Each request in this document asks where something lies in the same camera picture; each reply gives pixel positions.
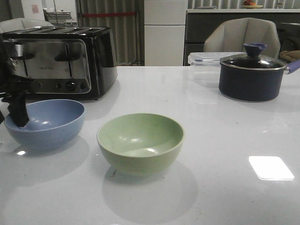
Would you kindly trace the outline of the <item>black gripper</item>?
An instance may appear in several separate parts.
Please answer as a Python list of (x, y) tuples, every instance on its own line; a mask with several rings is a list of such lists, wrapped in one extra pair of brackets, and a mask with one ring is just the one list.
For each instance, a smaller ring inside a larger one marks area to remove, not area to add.
[(26, 108), (27, 93), (35, 93), (34, 79), (15, 74), (13, 60), (8, 54), (4, 41), (0, 39), (0, 97), (2, 102), (9, 103), (8, 110), (12, 121), (18, 127), (24, 127), (29, 122)]

